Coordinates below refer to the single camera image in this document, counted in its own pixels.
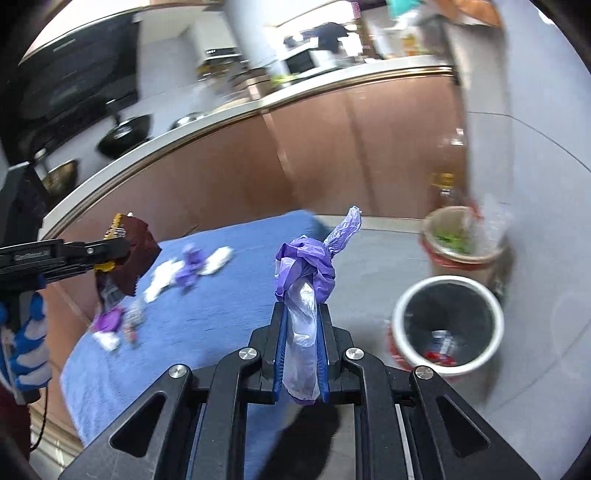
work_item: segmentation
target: range hood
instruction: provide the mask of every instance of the range hood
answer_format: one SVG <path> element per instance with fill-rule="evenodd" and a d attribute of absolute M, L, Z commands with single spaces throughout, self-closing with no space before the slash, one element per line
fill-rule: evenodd
<path fill-rule="evenodd" d="M 195 49 L 197 67 L 210 61 L 240 57 L 224 12 L 203 11 L 187 33 Z"/>

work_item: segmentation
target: kitchen counter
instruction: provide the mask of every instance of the kitchen counter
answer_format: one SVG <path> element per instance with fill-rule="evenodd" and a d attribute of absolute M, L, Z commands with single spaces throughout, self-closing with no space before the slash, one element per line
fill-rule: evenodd
<path fill-rule="evenodd" d="M 241 119 L 260 113 L 265 114 L 320 93 L 367 82 L 393 79 L 399 74 L 400 76 L 408 75 L 409 72 L 414 72 L 415 75 L 424 73 L 425 76 L 433 74 L 450 76 L 452 68 L 447 60 L 432 55 L 401 57 L 361 64 L 305 80 L 296 85 L 285 87 L 261 100 L 213 113 L 198 121 L 166 132 L 108 164 L 82 183 L 49 212 L 45 218 L 43 229 L 40 231 L 40 238 L 45 237 L 48 233 L 51 236 L 58 234 L 59 232 L 55 231 L 56 227 L 65 217 L 71 216 L 83 202 L 96 196 L 98 192 L 108 191 L 110 186 L 116 187 L 117 180 L 121 177 L 127 178 L 130 171 L 134 173 L 139 171 L 138 169 L 143 168 L 141 166 L 142 160 L 147 157 L 160 157 L 167 151 L 172 151 L 180 145 L 187 144 Z"/>

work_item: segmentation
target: blue and white glove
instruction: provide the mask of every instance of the blue and white glove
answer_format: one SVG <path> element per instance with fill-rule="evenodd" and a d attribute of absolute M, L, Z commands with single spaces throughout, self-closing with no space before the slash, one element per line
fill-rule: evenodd
<path fill-rule="evenodd" d="M 45 344 L 47 322 L 41 295 L 37 292 L 33 294 L 29 319 L 16 334 L 7 327 L 7 321 L 8 312 L 0 303 L 2 343 L 7 342 L 12 347 L 9 364 L 15 377 L 16 388 L 27 391 L 46 387 L 51 380 L 51 366 L 48 363 L 49 348 Z M 0 351 L 0 383 L 10 393 L 14 393 L 2 351 Z"/>

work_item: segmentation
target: bottle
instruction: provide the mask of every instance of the bottle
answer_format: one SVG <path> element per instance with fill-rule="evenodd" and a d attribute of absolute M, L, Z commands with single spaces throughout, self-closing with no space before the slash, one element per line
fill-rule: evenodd
<path fill-rule="evenodd" d="M 431 176 L 431 202 L 433 210 L 459 205 L 459 196 L 454 187 L 453 173 L 434 173 Z"/>

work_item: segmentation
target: screw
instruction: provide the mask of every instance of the screw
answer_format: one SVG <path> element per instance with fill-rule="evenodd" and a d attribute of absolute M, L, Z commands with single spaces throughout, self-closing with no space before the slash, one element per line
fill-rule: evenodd
<path fill-rule="evenodd" d="M 242 350 L 238 352 L 238 356 L 243 360 L 252 360 L 257 355 L 258 352 L 250 346 L 244 347 Z"/>
<path fill-rule="evenodd" d="M 419 377 L 421 380 L 430 380 L 433 378 L 433 370 L 429 367 L 418 367 L 414 374 Z"/>
<path fill-rule="evenodd" d="M 187 373 L 187 367 L 184 365 L 173 365 L 168 369 L 168 374 L 172 378 L 181 378 L 184 377 Z"/>
<path fill-rule="evenodd" d="M 364 356 L 363 350 L 361 348 L 357 348 L 356 346 L 347 348 L 345 355 L 350 360 L 361 360 Z"/>

